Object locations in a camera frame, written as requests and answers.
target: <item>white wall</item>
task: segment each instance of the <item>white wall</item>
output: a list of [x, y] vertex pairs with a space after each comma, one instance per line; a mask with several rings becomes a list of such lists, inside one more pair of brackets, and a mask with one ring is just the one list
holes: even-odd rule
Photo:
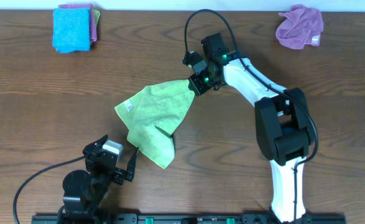
[[321, 11], [365, 12], [365, 0], [0, 0], [0, 9], [53, 9], [59, 4], [91, 2], [100, 9], [194, 11], [288, 11], [293, 4], [304, 4]]

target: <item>towel label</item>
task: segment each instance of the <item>towel label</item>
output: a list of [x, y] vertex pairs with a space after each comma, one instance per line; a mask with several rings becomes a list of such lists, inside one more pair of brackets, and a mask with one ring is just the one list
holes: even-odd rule
[[128, 112], [130, 112], [130, 110], [132, 110], [134, 108], [134, 105], [132, 105], [130, 100], [126, 100], [124, 102], [124, 106], [127, 108]]
[[319, 44], [319, 35], [313, 36], [312, 37], [312, 44], [313, 45], [318, 45]]

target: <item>green connector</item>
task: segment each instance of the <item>green connector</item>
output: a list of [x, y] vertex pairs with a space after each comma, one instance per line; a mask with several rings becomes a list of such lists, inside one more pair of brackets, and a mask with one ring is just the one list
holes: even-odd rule
[[154, 224], [155, 220], [153, 218], [145, 218], [145, 224]]
[[227, 218], [226, 224], [234, 224], [234, 218]]

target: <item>stacked towels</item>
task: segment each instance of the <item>stacked towels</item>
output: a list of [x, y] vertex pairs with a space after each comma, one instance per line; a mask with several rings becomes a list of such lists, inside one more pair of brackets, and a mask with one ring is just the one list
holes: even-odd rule
[[90, 50], [100, 12], [92, 4], [62, 4], [53, 11], [52, 45], [59, 53]]

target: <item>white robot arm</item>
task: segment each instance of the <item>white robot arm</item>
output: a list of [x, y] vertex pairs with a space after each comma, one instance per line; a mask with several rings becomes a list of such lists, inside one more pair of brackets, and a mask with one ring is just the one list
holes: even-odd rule
[[[264, 80], [268, 85], [279, 91], [286, 88], [272, 82], [265, 75], [259, 72], [250, 62], [248, 58], [243, 59], [249, 69], [259, 78]], [[230, 61], [224, 66], [223, 75], [225, 82], [237, 89], [250, 103], [266, 98], [277, 96], [276, 93], [270, 91], [266, 86], [261, 84], [242, 66], [239, 59]], [[294, 220], [294, 165], [304, 158], [297, 157], [289, 160], [284, 166], [279, 165], [275, 160], [270, 161], [272, 168], [272, 180], [274, 186], [274, 198], [272, 200], [272, 211], [281, 222], [292, 222]], [[297, 214], [296, 218], [300, 218], [305, 213], [302, 202], [302, 172], [303, 164], [298, 166], [297, 172]]]
[[[243, 54], [230, 52], [220, 34], [206, 37], [201, 44], [206, 60], [196, 52], [190, 52], [183, 60], [195, 71], [189, 78], [190, 89], [200, 96], [211, 87], [217, 90], [228, 84], [253, 105], [257, 141], [272, 168], [272, 212], [281, 223], [301, 218], [305, 214], [302, 201], [303, 164], [298, 167], [296, 164], [305, 160], [308, 146], [314, 138], [314, 130], [303, 112], [308, 113], [304, 94], [299, 89], [287, 90], [272, 82], [246, 56], [241, 56], [243, 62], [240, 61], [239, 55]], [[277, 92], [294, 98], [294, 102]], [[291, 120], [280, 123], [278, 116], [282, 115], [291, 115]]]

